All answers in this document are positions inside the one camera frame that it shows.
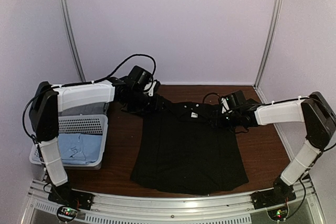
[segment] brown wooden surface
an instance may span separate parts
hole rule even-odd
[[[249,86],[161,86],[159,94],[173,102],[202,102],[209,92],[228,94],[243,90],[246,98],[259,100],[255,90]],[[216,97],[206,102],[216,103]],[[138,155],[142,119],[120,111],[118,104],[109,109],[109,130],[100,170],[68,170],[75,189],[141,197],[194,197],[192,195],[163,193],[144,188],[130,180]],[[275,178],[289,164],[285,148],[273,125],[250,128],[247,134],[238,134],[237,141],[249,183],[233,191],[220,191],[214,195],[260,190],[272,186]]]

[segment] ventilation grille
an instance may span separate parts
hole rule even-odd
[[[85,221],[87,223],[92,223],[92,224],[158,224],[160,223],[160,221],[158,222],[146,222],[146,221],[138,222],[135,220],[118,220],[116,218],[95,216],[95,215],[90,215],[90,214],[86,214]],[[250,215],[241,215],[237,217],[216,219],[216,220],[208,221],[208,222],[205,222],[205,221],[203,222],[174,221],[174,223],[178,223],[178,224],[251,224],[252,222],[251,222]]]
[[[36,202],[35,208],[51,214],[56,214],[57,211],[56,207],[40,201]]]
[[[103,126],[99,118],[59,118],[59,133],[102,134]]]

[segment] folded clothes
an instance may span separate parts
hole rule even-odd
[[[59,134],[58,146],[64,164],[86,165],[98,160],[101,135]]]

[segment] white arm segment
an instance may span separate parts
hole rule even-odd
[[[301,103],[304,100],[276,103],[260,106],[255,112],[259,125],[283,122],[304,122]],[[302,149],[281,173],[280,178],[288,185],[293,185],[302,174],[310,168],[311,164],[321,153],[318,148],[313,147],[308,140],[305,141]]]
[[[58,112],[86,104],[112,102],[114,89],[110,81],[56,88],[54,90],[58,92]],[[61,160],[57,137],[51,141],[41,142],[38,145],[52,183],[55,186],[66,183],[68,176]]]

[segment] black garment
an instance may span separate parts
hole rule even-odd
[[[133,181],[159,191],[199,195],[248,182],[235,133],[207,123],[219,105],[163,104],[160,113],[143,117]]]

